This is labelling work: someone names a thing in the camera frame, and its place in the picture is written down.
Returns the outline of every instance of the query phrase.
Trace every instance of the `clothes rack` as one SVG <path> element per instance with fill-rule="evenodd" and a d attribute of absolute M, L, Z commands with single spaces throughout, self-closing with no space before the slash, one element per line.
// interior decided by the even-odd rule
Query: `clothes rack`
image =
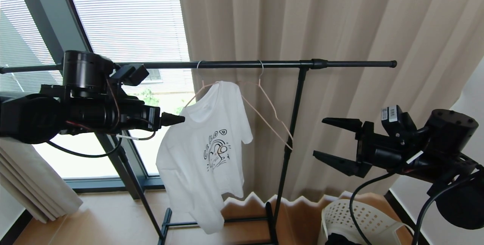
<path fill-rule="evenodd" d="M 323 59 L 311 59 L 311 60 L 293 60 L 293 61 L 278 61 L 278 60 L 268 60 L 262 61 L 264 68 L 299 68 L 298 84 L 296 88 L 296 95 L 294 97 L 294 105 L 292 109 L 292 117 L 289 126 L 289 132 L 294 136 L 294 131 L 296 129 L 296 121 L 299 114 L 299 105 L 301 104 L 301 97 L 303 95 L 304 80 L 306 79 L 306 73 L 310 69 L 323 69 L 327 67 L 396 67 L 396 61 L 327 61 Z M 130 63 L 117 63 L 119 65 L 125 64 L 143 64 L 147 69 L 195 69 L 197 67 L 197 61 L 189 62 L 130 62 Z M 202 61 L 198 68 L 261 68 L 260 61 Z M 38 65 L 38 66 L 20 66 L 20 67 L 0 67 L 0 74 L 13 73 L 13 72 L 24 72 L 24 71 L 52 71 L 52 70 L 62 70 L 62 65 Z M 287 145 L 292 147 L 291 137 L 287 137 Z M 282 193 L 284 190 L 285 176 L 287 174 L 287 166 L 289 165 L 289 159 L 292 150 L 285 146 L 284 147 L 284 160 L 281 171 L 281 177 L 279 180 L 279 188 L 277 190 L 277 200 L 275 204 L 274 213 L 272 211 L 272 206 L 269 202 L 265 204 L 266 216 L 263 217 L 249 217 L 242 219 L 225 219 L 225 223 L 232 222 L 247 222 L 247 221 L 260 221 L 266 220 L 268 225 L 268 232 L 271 240 L 268 242 L 261 243 L 247 243 L 242 245 L 278 245 L 276 233 L 276 223 L 277 216 L 279 214 L 279 209 L 281 205 Z M 160 228 L 157 223 L 150 205 L 147 203 L 146 197 L 143 193 L 143 188 L 141 187 L 138 179 L 136 178 L 131 165 L 124 152 L 119 154 L 121 162 L 123 162 L 126 171 L 130 179 L 135 184 L 135 189 L 139 194 L 140 200 L 152 221 L 152 224 L 159 236 L 158 245 L 164 245 L 166 242 L 166 236 L 168 234 L 168 229 L 174 226 L 192 226 L 197 225 L 196 222 L 170 222 L 172 211 L 170 208 L 166 209 L 164 220 Z"/>

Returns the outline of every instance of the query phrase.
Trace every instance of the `baseboard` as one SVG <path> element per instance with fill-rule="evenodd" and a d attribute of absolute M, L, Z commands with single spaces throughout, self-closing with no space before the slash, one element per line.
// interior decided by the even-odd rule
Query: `baseboard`
<path fill-rule="evenodd" d="M 388 191 L 385 194 L 385 199 L 390 204 L 395 213 L 398 215 L 400 220 L 403 223 L 409 225 L 411 228 L 415 229 L 415 223 L 413 222 L 413 219 L 408 215 L 408 213 L 405 211 L 405 209 L 402 207 L 400 202 L 395 198 L 391 191 Z M 430 245 L 428 240 L 422 234 L 419 236 L 419 245 Z"/>
<path fill-rule="evenodd" d="M 0 240 L 0 245 L 12 245 L 27 227 L 31 219 L 32 215 L 29 211 L 24 210 L 17 221 L 15 221 L 12 227 L 10 227 L 9 231 L 7 231 L 5 236 L 3 236 L 2 240 Z"/>

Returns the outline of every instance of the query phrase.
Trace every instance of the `rack base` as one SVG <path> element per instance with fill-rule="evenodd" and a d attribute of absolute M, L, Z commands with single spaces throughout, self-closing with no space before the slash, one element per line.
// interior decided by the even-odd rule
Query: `rack base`
<path fill-rule="evenodd" d="M 266 216 L 263 217 L 248 217 L 248 218 L 241 218 L 241 219 L 226 219 L 225 223 L 231 223 L 231 222 L 247 222 L 247 221 L 258 221 L 258 220 L 266 220 L 268 229 L 269 229 L 269 236 L 271 237 L 271 240 L 269 242 L 259 242 L 259 243 L 244 243 L 240 245 L 279 245 L 279 242 L 277 240 L 277 234 L 275 231 L 275 222 L 273 220 L 273 212 L 272 212 L 272 206 L 270 202 L 266 202 Z M 170 208 L 167 208 L 165 213 L 164 213 L 164 220 L 163 224 L 161 226 L 161 233 L 163 235 L 163 238 L 159 240 L 158 245 L 165 245 L 166 242 L 166 236 L 168 234 L 168 228 L 170 226 L 192 226 L 192 225 L 197 225 L 195 221 L 193 222 L 170 222 L 171 220 L 171 215 L 173 214 L 173 211 L 171 211 Z"/>

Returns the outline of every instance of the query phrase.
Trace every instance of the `hanger hook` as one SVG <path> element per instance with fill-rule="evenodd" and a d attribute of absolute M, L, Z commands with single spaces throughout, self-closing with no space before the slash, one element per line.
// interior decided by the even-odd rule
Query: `hanger hook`
<path fill-rule="evenodd" d="M 262 63 L 261 60 L 258 60 L 260 63 L 261 63 L 261 66 L 262 66 L 262 72 L 261 74 L 259 75 L 259 84 L 261 84 L 261 77 L 262 77 L 262 74 L 264 73 L 264 64 Z"/>
<path fill-rule="evenodd" d="M 204 85 L 204 81 L 203 81 L 203 77 L 200 75 L 200 71 L 199 71 L 199 65 L 200 63 L 202 62 L 203 60 L 199 61 L 199 63 L 197 64 L 197 75 L 202 79 L 202 85 Z"/>

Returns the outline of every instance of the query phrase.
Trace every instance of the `barcode label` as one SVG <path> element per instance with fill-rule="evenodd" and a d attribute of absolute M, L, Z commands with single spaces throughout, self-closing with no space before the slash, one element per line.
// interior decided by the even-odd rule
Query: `barcode label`
<path fill-rule="evenodd" d="M 398 117 L 396 115 L 396 106 L 388 107 L 388 114 L 389 114 L 389 117 L 388 117 L 389 122 L 398 121 Z"/>
<path fill-rule="evenodd" d="M 383 108 L 382 109 L 382 121 L 388 119 L 388 108 Z"/>

